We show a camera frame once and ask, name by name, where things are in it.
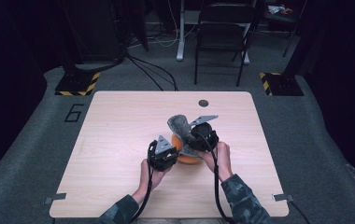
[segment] orange object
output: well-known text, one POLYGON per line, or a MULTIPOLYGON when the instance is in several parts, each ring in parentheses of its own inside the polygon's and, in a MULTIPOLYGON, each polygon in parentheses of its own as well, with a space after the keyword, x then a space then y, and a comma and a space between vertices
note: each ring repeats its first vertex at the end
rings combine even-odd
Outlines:
MULTIPOLYGON (((177 151, 180 151, 181 149, 183 149, 183 145, 181 144, 180 139, 174 133, 172 134, 171 145, 173 147, 176 147, 177 151)), ((188 163, 188 164, 193 164, 193 163, 197 163, 198 161, 200 161, 200 159, 198 159, 198 158, 194 158, 194 157, 190 157, 190 156, 186 156, 186 155, 180 155, 179 157, 177 157, 177 160, 181 161, 183 163, 188 163)))

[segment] gray carpet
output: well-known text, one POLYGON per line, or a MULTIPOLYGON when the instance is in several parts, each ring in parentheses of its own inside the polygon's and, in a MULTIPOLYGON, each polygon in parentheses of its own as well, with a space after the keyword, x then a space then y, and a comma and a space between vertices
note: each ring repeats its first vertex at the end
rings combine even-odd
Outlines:
MULTIPOLYGON (((178 43, 162 47, 154 43, 149 52, 129 49, 132 56, 155 63, 169 71, 180 91, 248 91, 257 107, 264 133, 284 192, 311 223, 355 223, 355 173, 326 132, 320 109, 303 77, 297 77, 305 96, 267 96, 259 74, 282 72, 291 57, 297 38, 286 58, 287 39, 282 35, 258 33, 249 50, 250 65, 244 67, 240 87, 236 72, 199 75, 193 85, 194 37, 186 41, 183 62, 176 61, 178 43)), ((85 65, 96 67, 98 64, 85 65)), ((54 89, 63 76, 62 68, 45 74, 48 88, 44 99, 0 161, 0 223, 51 223, 52 196, 63 176, 78 132, 90 106, 89 96, 56 96, 54 89), (83 104, 78 122, 64 122, 73 104, 83 104)), ((153 75, 165 91, 173 86, 153 75)), ((158 91, 158 87, 130 61, 101 73, 94 91, 158 91)), ((305 223, 290 205, 287 217, 275 223, 305 223)), ((92 218, 57 219, 56 223, 92 223, 92 218)))

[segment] wrist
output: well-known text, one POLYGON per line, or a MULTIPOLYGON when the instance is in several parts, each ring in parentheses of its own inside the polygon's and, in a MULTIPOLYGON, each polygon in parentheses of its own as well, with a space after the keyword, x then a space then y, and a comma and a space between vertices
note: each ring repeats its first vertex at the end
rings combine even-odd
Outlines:
POLYGON ((219 180, 220 182, 224 182, 226 179, 230 178, 233 175, 233 172, 221 172, 219 173, 219 180))
POLYGON ((141 204, 146 197, 147 189, 144 188, 138 188, 133 194, 132 197, 135 199, 137 204, 141 204))

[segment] sleeve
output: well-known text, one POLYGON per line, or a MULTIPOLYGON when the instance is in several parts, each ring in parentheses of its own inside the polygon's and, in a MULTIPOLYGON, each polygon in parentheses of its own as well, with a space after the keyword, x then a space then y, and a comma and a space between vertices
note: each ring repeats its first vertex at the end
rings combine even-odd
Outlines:
POLYGON ((252 190, 238 175, 232 175, 221 183, 230 204, 235 223, 272 223, 267 211, 254 196, 252 190))
POLYGON ((126 195, 114 203, 97 220, 96 224, 129 224, 139 205, 131 195, 126 195))

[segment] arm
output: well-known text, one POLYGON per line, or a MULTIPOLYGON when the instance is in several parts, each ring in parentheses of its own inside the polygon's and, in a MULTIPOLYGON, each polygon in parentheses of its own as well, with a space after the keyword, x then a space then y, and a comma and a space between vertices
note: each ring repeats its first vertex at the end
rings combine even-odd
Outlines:
MULTIPOLYGON (((254 196, 250 187, 238 176, 233 175, 230 161, 230 147, 218 142, 214 153, 218 158, 219 180, 230 204, 233 219, 236 223, 271 223, 271 218, 254 196)), ((210 153, 196 151, 201 156, 209 169, 213 172, 215 162, 210 153)))
MULTIPOLYGON (((154 190, 160 183, 163 177, 171 170, 170 167, 162 172, 153 171, 151 190, 154 190)), ((130 223, 134 217, 139 205, 145 200, 146 192, 149 183, 149 167, 148 160, 142 160, 140 171, 139 187, 135 193, 126 195, 118 202, 114 203, 109 209, 105 211, 97 220, 96 224, 125 224, 130 223)))
POLYGON ((221 183, 236 223, 271 223, 271 218, 238 175, 221 183))

